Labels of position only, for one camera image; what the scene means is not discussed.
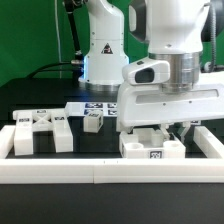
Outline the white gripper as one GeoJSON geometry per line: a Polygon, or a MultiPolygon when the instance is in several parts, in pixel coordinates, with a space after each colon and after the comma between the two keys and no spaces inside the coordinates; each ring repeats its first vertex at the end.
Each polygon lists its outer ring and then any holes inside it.
{"type": "Polygon", "coordinates": [[[165,140],[170,140],[169,125],[182,123],[182,140],[191,121],[224,118],[224,72],[202,73],[191,91],[166,94],[159,85],[130,85],[125,81],[118,91],[117,131],[133,127],[160,125],[165,140]]]}

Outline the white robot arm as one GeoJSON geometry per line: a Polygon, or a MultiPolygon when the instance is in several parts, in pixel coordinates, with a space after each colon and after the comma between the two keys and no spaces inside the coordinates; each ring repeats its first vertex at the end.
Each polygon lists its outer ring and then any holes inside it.
{"type": "Polygon", "coordinates": [[[224,118],[224,72],[201,68],[203,44],[224,30],[224,0],[107,0],[87,3],[90,49],[80,82],[115,87],[116,128],[224,118]]]}

